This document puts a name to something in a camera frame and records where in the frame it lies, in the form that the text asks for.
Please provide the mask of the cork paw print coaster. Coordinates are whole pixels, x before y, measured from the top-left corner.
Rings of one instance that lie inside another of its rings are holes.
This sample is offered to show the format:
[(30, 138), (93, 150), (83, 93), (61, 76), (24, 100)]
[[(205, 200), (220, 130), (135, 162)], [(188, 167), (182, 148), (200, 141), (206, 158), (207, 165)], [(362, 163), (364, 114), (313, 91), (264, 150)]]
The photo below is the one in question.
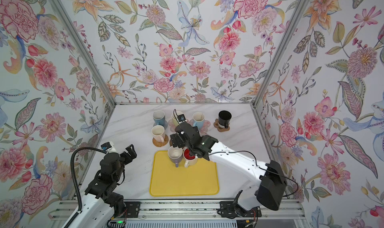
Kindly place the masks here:
[(219, 131), (219, 132), (227, 132), (230, 130), (230, 126), (228, 127), (225, 127), (225, 126), (222, 126), (220, 123), (219, 123), (219, 120), (216, 119), (215, 122), (214, 122), (214, 127)]

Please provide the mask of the green handle mug front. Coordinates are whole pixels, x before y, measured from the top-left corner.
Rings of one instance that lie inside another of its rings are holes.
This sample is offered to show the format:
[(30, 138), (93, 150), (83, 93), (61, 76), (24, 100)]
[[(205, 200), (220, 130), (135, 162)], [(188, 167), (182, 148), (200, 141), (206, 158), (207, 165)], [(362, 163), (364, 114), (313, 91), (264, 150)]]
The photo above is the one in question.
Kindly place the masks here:
[(181, 118), (181, 116), (184, 116), (184, 113), (179, 110), (174, 110), (172, 113), (172, 121), (175, 126), (178, 126), (180, 122), (183, 122), (185, 118)]

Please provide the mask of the red interior white mug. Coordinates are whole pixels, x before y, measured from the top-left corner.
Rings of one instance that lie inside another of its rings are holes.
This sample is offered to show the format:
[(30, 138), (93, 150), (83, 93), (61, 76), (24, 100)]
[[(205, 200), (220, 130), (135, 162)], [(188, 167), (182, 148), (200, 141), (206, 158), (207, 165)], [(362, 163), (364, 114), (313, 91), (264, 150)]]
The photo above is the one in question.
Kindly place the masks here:
[(184, 149), (183, 156), (185, 159), (185, 164), (184, 164), (185, 168), (195, 165), (198, 161), (198, 157), (191, 155), (190, 150), (188, 148)]

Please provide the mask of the yellow tray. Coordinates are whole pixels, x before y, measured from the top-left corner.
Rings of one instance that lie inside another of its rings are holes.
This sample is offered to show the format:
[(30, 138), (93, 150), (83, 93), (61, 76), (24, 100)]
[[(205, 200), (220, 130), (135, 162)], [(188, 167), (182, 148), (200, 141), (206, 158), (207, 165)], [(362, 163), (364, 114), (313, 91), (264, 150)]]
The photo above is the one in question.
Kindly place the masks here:
[(170, 160), (167, 151), (154, 156), (149, 193), (153, 197), (213, 196), (219, 193), (217, 165), (198, 159), (195, 165), (179, 167)]

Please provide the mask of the grey round coaster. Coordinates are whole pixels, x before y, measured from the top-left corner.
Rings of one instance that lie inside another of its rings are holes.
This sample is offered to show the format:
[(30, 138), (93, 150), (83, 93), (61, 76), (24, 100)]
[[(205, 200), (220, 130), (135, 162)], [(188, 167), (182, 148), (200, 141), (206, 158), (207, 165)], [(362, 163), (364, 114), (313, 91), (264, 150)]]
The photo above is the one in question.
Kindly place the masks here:
[(168, 123), (166, 120), (155, 120), (154, 126), (163, 126), (165, 129), (168, 127)]

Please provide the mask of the pink flower coaster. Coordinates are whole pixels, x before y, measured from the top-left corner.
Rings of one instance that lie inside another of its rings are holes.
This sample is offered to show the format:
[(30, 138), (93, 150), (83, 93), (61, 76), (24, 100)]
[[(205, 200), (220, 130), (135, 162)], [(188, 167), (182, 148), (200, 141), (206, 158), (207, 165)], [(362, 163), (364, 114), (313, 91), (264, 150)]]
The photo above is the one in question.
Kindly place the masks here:
[(178, 121), (174, 118), (171, 118), (169, 121), (168, 121), (168, 125), (170, 126), (170, 130), (172, 132), (175, 132), (175, 128), (179, 125)]
[(208, 121), (208, 120), (195, 121), (194, 119), (192, 119), (188, 123), (190, 125), (192, 125), (193, 127), (197, 127), (201, 136), (207, 135), (208, 128), (211, 125), (210, 121)]

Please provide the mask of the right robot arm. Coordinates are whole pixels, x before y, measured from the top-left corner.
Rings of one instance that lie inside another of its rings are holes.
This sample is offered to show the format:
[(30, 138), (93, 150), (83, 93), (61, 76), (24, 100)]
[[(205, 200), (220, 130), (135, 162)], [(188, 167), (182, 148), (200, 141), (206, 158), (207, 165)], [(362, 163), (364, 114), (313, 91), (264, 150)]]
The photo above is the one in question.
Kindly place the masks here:
[(287, 178), (278, 162), (265, 163), (255, 157), (249, 158), (243, 154), (245, 151), (234, 151), (210, 135), (201, 136), (198, 128), (187, 122), (180, 123), (170, 138), (173, 147), (185, 147), (192, 156), (230, 167), (252, 182), (253, 185), (239, 191), (234, 200), (233, 209), (237, 215), (244, 216), (245, 212), (259, 206), (279, 210)]

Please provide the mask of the black mug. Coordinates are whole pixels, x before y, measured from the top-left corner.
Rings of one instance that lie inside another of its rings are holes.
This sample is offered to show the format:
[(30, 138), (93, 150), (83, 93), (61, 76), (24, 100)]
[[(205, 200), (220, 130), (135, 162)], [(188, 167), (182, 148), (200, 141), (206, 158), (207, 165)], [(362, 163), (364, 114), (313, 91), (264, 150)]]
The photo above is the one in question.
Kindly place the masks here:
[(232, 114), (229, 111), (223, 110), (219, 112), (218, 126), (221, 129), (228, 129)]

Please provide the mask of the pink flower coaster right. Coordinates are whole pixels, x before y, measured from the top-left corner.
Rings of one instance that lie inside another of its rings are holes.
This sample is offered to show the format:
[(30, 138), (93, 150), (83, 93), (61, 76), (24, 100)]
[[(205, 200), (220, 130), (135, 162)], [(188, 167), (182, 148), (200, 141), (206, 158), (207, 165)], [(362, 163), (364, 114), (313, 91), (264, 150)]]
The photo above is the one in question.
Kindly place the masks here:
[(201, 136), (207, 135), (208, 128), (211, 125), (210, 121), (208, 121), (208, 120), (195, 121), (194, 119), (192, 119), (188, 123), (190, 125), (192, 125), (193, 127), (197, 127)]

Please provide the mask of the woven rattan round coaster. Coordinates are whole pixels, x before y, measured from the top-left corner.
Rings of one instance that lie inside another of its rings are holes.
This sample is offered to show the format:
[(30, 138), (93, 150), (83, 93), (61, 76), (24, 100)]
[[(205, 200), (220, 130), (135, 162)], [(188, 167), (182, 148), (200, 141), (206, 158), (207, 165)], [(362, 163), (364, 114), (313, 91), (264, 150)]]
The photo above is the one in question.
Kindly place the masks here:
[(159, 142), (155, 138), (152, 139), (153, 145), (156, 147), (164, 147), (169, 143), (169, 136), (165, 135), (164, 142)]

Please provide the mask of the purple mug back row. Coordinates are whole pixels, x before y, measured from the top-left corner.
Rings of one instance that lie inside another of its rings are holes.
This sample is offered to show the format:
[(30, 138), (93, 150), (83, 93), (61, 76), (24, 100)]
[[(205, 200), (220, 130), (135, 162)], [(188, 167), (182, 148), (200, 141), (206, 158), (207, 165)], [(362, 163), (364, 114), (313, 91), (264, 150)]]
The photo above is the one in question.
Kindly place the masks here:
[(175, 167), (178, 168), (181, 161), (183, 160), (183, 149), (177, 147), (170, 147), (168, 149), (168, 157), (175, 164)]

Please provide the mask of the pink handle mug front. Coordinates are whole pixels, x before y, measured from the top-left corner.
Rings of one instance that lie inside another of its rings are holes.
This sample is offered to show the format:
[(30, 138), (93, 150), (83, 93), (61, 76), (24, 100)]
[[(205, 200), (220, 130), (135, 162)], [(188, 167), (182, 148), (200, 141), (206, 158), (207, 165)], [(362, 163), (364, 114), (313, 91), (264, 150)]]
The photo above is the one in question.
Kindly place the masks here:
[(160, 143), (164, 143), (165, 141), (165, 128), (161, 125), (156, 125), (152, 128), (151, 133), (153, 135), (153, 138)]

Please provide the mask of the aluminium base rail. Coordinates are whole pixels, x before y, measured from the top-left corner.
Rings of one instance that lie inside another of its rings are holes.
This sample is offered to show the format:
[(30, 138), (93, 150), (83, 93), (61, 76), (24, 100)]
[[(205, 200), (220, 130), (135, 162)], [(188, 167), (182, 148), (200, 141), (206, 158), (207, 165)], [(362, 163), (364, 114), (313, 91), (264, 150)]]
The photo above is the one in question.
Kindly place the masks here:
[[(221, 220), (218, 214), (220, 199), (181, 199), (181, 200), (137, 200), (140, 203), (138, 216), (129, 220), (150, 221), (150, 220)], [(260, 206), (261, 220), (304, 220), (305, 212), (297, 200), (284, 199), (278, 211), (272, 211)]]

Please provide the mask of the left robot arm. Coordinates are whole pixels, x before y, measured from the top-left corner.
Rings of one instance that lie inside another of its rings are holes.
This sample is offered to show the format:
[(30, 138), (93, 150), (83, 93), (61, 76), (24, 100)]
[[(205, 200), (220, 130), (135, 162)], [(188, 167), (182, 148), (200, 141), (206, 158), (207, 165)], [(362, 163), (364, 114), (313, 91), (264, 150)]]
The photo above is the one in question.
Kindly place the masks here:
[[(80, 151), (96, 151), (104, 154), (100, 169), (82, 193), (75, 172), (75, 159)], [(118, 153), (112, 142), (101, 145), (100, 149), (82, 147), (71, 156), (70, 169), (74, 183), (78, 208), (64, 224), (65, 228), (110, 228), (113, 222), (118, 228), (126, 226), (125, 219), (139, 216), (140, 202), (127, 202), (124, 196), (115, 193), (117, 186), (125, 180), (125, 166), (137, 157), (133, 144)]]

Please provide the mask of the blue mug back row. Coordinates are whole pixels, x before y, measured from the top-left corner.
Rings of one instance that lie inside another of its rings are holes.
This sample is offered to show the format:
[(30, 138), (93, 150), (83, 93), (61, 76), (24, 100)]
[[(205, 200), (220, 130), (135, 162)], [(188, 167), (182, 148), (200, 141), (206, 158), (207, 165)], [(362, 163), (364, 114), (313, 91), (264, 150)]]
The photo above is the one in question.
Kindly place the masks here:
[(154, 123), (155, 123), (155, 120), (166, 120), (166, 117), (165, 117), (165, 112), (164, 111), (161, 111), (161, 110), (158, 110), (158, 111), (155, 111), (153, 113), (153, 120), (154, 120)]

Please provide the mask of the blue handle mug front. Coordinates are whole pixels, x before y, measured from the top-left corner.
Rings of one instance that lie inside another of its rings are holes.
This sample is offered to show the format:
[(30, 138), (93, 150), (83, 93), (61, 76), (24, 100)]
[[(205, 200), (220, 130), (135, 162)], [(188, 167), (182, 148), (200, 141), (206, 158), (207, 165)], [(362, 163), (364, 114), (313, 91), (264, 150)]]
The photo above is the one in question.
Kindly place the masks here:
[(202, 129), (205, 122), (205, 115), (203, 112), (196, 112), (193, 114), (193, 127)]

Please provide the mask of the pink flower coaster left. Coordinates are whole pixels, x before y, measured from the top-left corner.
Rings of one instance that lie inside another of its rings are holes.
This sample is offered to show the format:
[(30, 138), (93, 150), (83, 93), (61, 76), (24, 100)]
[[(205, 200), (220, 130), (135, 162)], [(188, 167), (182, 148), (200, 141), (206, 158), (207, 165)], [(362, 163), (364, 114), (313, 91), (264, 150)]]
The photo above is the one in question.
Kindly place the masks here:
[(174, 118), (171, 118), (169, 121), (168, 121), (168, 125), (170, 126), (170, 130), (172, 132), (175, 132), (175, 128), (179, 125), (178, 121)]

